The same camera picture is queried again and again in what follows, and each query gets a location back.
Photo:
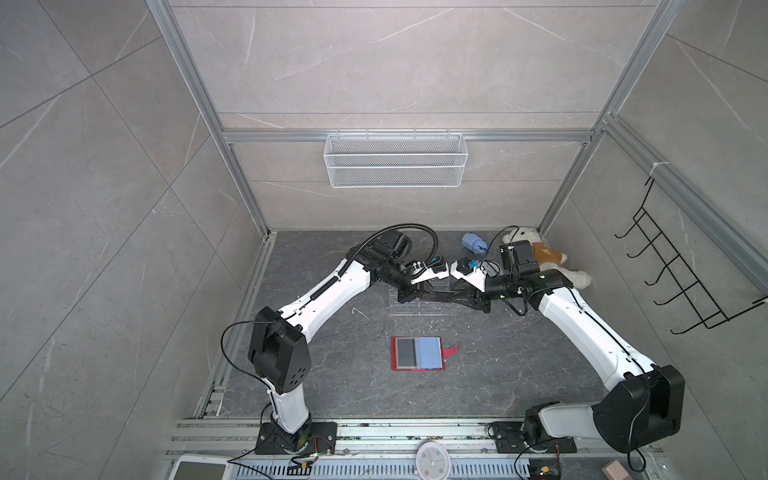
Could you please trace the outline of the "clear acrylic organizer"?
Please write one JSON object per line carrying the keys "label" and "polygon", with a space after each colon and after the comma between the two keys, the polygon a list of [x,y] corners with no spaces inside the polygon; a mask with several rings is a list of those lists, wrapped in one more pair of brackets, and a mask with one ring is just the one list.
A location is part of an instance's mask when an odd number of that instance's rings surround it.
{"label": "clear acrylic organizer", "polygon": [[388,295],[388,311],[393,317],[438,317],[453,315],[459,310],[459,305],[427,302],[420,299],[407,303],[398,301],[398,292],[391,290]]}

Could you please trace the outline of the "blue credit card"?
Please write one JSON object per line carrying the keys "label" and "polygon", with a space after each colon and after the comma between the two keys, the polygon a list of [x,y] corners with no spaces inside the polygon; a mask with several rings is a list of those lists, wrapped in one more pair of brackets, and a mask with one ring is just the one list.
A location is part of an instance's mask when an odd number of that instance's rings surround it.
{"label": "blue credit card", "polygon": [[443,350],[439,337],[418,337],[416,341],[417,368],[419,370],[442,370]]}

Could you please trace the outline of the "red card holder wallet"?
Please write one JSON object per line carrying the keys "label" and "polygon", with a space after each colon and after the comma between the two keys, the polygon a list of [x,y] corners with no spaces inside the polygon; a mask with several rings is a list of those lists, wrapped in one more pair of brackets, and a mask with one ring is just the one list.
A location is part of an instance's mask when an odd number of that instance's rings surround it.
{"label": "red card holder wallet", "polygon": [[459,352],[458,346],[444,347],[437,336],[392,337],[391,369],[393,371],[442,371],[445,360]]}

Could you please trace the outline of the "grey credit card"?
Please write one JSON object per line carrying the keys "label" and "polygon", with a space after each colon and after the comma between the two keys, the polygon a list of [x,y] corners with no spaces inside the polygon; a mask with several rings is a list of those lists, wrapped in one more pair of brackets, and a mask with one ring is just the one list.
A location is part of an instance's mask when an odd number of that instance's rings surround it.
{"label": "grey credit card", "polygon": [[395,338],[395,368],[411,370],[418,366],[416,341],[413,338]]}

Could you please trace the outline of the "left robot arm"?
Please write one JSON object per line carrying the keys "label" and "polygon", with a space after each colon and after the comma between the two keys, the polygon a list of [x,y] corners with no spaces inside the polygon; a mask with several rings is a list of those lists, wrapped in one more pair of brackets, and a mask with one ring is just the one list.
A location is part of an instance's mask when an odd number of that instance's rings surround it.
{"label": "left robot arm", "polygon": [[325,279],[297,300],[277,310],[264,307],[244,322],[252,326],[247,351],[252,369],[233,368],[267,388],[272,421],[284,437],[301,437],[311,428],[303,382],[312,366],[309,344],[320,328],[377,281],[407,295],[419,293],[421,284],[401,261],[412,244],[406,230],[421,231],[431,238],[431,249],[421,262],[428,266],[439,248],[432,228],[418,223],[385,227],[352,247]]}

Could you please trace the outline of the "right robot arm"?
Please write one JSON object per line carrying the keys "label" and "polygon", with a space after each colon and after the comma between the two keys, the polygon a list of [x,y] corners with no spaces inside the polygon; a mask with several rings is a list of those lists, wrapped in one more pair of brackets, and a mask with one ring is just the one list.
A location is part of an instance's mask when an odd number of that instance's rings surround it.
{"label": "right robot arm", "polygon": [[448,266],[459,285],[450,303],[488,312],[494,301],[522,299],[557,326],[603,382],[606,396],[595,404],[545,403],[525,414],[527,445],[544,448],[555,439],[603,440],[620,453],[677,434],[682,426],[685,381],[673,366],[660,366],[623,339],[591,308],[557,269],[543,269],[527,241],[500,249],[502,267],[489,276],[481,261],[462,258]]}

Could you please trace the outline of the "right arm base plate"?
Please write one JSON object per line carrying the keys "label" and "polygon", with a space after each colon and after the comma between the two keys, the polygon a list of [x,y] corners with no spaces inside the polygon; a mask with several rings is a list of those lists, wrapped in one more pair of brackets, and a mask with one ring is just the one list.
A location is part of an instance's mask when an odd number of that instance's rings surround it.
{"label": "right arm base plate", "polygon": [[535,422],[529,420],[491,422],[486,432],[495,442],[500,454],[522,453],[576,453],[571,437],[554,437]]}

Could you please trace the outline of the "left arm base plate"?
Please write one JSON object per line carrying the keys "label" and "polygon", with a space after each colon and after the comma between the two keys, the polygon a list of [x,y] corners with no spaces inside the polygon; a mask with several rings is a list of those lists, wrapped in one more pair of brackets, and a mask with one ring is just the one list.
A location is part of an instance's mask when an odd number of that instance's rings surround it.
{"label": "left arm base plate", "polygon": [[311,422],[296,433],[287,433],[272,422],[262,423],[255,445],[257,455],[267,454],[333,454],[336,449],[338,424]]}

